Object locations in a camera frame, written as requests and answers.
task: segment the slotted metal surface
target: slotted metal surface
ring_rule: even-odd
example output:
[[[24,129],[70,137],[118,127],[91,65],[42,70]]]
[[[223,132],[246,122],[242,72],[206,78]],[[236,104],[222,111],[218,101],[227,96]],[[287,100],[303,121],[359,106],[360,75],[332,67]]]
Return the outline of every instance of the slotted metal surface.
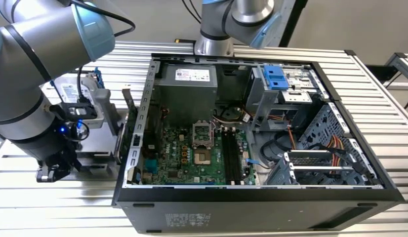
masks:
[[[312,232],[311,236],[408,237],[408,117],[359,59],[339,50],[255,50],[236,46],[235,51],[238,57],[320,62],[330,80],[339,88],[339,94],[359,128],[407,199],[406,204],[400,204],[344,231],[316,234]],[[84,67],[86,70],[100,67],[106,86],[112,90],[112,102],[120,109],[126,108],[123,88],[131,88],[135,103],[139,104],[152,52],[192,54],[194,50],[192,44],[118,42],[115,51]],[[55,90],[47,86],[43,90],[51,101],[58,103]],[[399,156],[394,154],[395,150],[402,150]],[[15,145],[8,141],[0,144],[0,236],[138,235],[124,212],[110,207],[115,181],[79,180],[39,184],[35,181],[36,168],[34,158],[28,158]],[[306,233],[287,235],[306,236]]]

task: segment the robotic arm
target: robotic arm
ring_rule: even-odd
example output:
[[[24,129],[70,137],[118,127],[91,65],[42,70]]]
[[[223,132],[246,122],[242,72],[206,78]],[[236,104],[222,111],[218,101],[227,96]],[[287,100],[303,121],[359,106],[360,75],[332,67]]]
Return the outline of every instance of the robotic arm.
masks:
[[[282,21],[274,8],[274,0],[203,0],[202,37],[195,54],[232,56],[232,37],[254,48],[264,48]]]
[[[40,85],[108,54],[107,18],[58,0],[0,0],[0,135],[36,158],[39,182],[82,168],[70,127]]]
[[[263,48],[271,41],[279,14],[274,0],[203,0],[202,38],[196,54],[234,55],[231,37]],[[79,141],[40,85],[96,61],[116,44],[115,37],[135,29],[126,18],[79,0],[0,0],[10,25],[0,28],[0,135],[36,158],[38,182],[55,182],[78,170]],[[114,34],[106,16],[132,28]]]

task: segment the open computer tower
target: open computer tower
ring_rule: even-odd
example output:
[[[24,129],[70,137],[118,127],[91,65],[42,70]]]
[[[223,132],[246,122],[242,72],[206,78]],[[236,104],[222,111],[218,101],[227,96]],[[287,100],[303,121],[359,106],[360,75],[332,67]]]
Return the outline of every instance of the open computer tower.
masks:
[[[155,54],[123,132],[140,233],[342,230],[404,200],[316,62]]]

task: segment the ram slot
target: ram slot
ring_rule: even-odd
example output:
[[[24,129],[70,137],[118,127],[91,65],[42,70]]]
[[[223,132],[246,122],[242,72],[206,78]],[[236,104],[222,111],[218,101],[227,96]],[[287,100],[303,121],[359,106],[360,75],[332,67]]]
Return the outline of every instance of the ram slot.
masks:
[[[240,173],[239,146],[235,132],[231,130],[223,132],[223,155],[227,183],[240,185],[243,179]]]

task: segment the motherboard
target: motherboard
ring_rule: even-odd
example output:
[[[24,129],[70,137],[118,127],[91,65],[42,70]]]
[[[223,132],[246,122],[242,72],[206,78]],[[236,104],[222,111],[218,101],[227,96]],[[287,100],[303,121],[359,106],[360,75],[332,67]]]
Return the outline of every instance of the motherboard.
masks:
[[[146,159],[144,184],[255,185],[244,131],[208,128],[164,128],[160,153]],[[212,142],[196,146],[198,140]]]

